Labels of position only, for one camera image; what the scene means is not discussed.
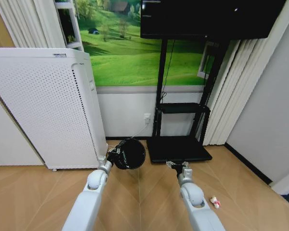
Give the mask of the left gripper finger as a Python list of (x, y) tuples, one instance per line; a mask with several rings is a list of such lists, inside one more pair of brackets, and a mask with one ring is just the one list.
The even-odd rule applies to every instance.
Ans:
[(120, 150), (118, 154), (118, 168), (130, 168), (129, 152)]
[(121, 149), (122, 145), (124, 145), (125, 143), (126, 143), (126, 141), (122, 140), (118, 145), (115, 146), (116, 153), (120, 153), (120, 149)]

